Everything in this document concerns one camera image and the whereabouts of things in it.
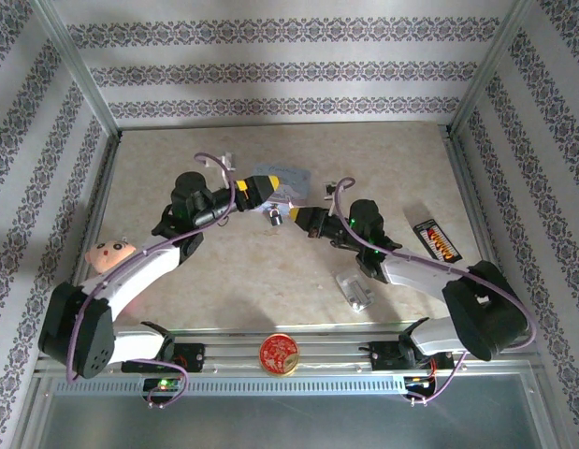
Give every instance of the cartoon character figurine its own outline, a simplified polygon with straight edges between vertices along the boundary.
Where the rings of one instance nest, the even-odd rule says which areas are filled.
[[[94,267],[96,273],[102,274],[122,262],[135,250],[135,246],[124,240],[111,240],[95,244],[85,254],[85,260]]]

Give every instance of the patterned wallpaper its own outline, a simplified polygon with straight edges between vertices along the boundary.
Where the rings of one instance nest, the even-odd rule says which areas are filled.
[[[36,362],[51,289],[69,278],[107,139],[26,1],[0,1],[0,448]]]
[[[536,2],[460,139],[579,447],[579,1]]]
[[[54,3],[126,128],[449,123],[512,0]]]

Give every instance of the red round sticker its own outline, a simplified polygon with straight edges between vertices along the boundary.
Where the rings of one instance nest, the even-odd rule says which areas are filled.
[[[277,376],[293,374],[298,361],[297,343],[288,335],[271,335],[260,346],[260,363],[270,374]]]

